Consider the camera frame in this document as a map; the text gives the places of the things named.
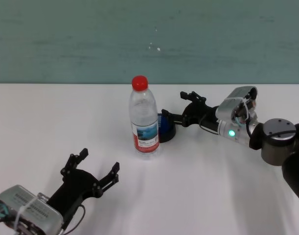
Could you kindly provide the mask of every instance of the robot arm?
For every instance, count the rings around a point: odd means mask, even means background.
[[[257,88],[236,88],[219,106],[209,107],[206,98],[195,92],[181,92],[182,99],[191,103],[182,115],[162,110],[170,123],[188,127],[198,124],[203,130],[222,136],[254,150],[261,149],[262,159],[282,166],[283,177],[299,197],[299,124],[274,118],[265,123],[257,121]]]
[[[79,155],[70,155],[61,170],[63,184],[50,198],[41,193],[35,196],[19,185],[2,192],[2,221],[18,235],[62,235],[85,199],[101,197],[119,181],[119,163],[101,180],[76,169],[87,156],[86,148]]]

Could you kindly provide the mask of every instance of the silver metal cover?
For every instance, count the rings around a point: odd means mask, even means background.
[[[35,196],[22,186],[13,186],[0,194],[0,203],[8,207],[9,214],[16,216],[20,207],[25,206]],[[57,235],[63,224],[62,216],[41,201],[35,200],[22,214],[21,218],[34,224],[46,235]],[[14,223],[7,223],[7,226],[13,228]]]
[[[257,88],[254,86],[244,86],[235,88],[234,91],[232,91],[232,93],[217,108],[216,117],[226,122],[232,122],[235,110],[242,103],[242,100],[230,98],[244,98],[253,88],[257,90]]]

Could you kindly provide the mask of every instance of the green led light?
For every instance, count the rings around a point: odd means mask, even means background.
[[[229,130],[229,136],[234,137],[235,136],[235,131]]]

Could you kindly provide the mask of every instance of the blue object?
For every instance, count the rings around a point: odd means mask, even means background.
[[[158,126],[160,143],[167,142],[175,136],[175,124],[170,123],[162,114],[158,114]]]

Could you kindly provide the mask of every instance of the red bottle cap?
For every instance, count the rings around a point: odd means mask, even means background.
[[[148,88],[147,78],[143,75],[138,75],[132,80],[132,87],[134,91],[141,92]]]

